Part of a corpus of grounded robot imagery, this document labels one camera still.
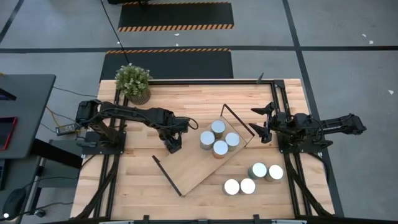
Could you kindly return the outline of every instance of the potted plant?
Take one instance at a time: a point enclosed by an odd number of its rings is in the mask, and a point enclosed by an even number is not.
[[[116,89],[135,105],[143,105],[149,101],[150,90],[148,80],[152,79],[149,70],[134,66],[131,63],[116,71]]]

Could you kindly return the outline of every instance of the black mat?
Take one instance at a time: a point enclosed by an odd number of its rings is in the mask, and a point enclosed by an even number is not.
[[[142,9],[136,2],[125,3],[119,21],[120,32],[231,29],[231,3],[152,3]]]
[[[233,78],[231,52],[228,49],[152,49],[126,52],[130,52],[127,57],[133,65],[150,70],[155,79]],[[101,80],[114,80],[116,70],[126,64],[121,50],[108,52],[105,55]]]

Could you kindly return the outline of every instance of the plant pot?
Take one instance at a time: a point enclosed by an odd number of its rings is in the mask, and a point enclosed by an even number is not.
[[[141,95],[139,96],[127,96],[127,98],[129,99],[129,101],[131,101],[131,103],[133,103],[134,105],[144,105],[146,104],[149,99],[150,99],[150,90],[149,88],[147,88],[146,90],[144,90],[142,92]]]

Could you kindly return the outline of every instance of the gray concrete floor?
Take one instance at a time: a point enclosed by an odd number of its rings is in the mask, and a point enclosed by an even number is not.
[[[293,45],[282,0],[230,2],[235,21],[232,30],[132,32],[119,36],[125,47]],[[17,0],[0,1],[0,30],[16,4]],[[398,45],[395,0],[289,0],[289,4],[302,46]],[[121,6],[105,5],[116,26]],[[0,43],[0,49],[117,46],[99,0],[25,0]],[[329,152],[346,217],[398,220],[398,52],[303,54],[321,118],[355,113],[368,128],[356,137],[327,136],[335,142]],[[104,53],[0,54],[0,72],[52,73],[57,76],[55,86],[95,95],[103,60]],[[232,52],[232,61],[235,78],[257,78],[262,72],[264,78],[302,77],[295,52],[239,50]],[[78,103],[86,99],[54,90],[49,107],[74,118]],[[69,123],[62,118],[59,121]],[[42,122],[55,129],[48,113]],[[43,127],[37,137],[44,141],[59,139]],[[45,189],[39,205],[72,201],[74,192]],[[46,217],[25,217],[24,223],[66,220],[70,209],[52,207]]]

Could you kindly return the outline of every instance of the wooden tray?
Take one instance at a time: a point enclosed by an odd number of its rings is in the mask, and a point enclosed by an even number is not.
[[[224,117],[220,117],[225,124],[225,132],[222,140],[228,133],[238,133]],[[194,130],[189,138],[182,143],[182,148],[174,154],[159,161],[153,156],[159,168],[172,184],[179,196],[186,196],[194,187],[217,170],[228,159],[238,153],[247,142],[239,135],[240,142],[236,149],[228,152],[223,159],[215,159],[211,150],[205,151],[200,147],[200,134],[209,131],[211,125],[206,128]]]

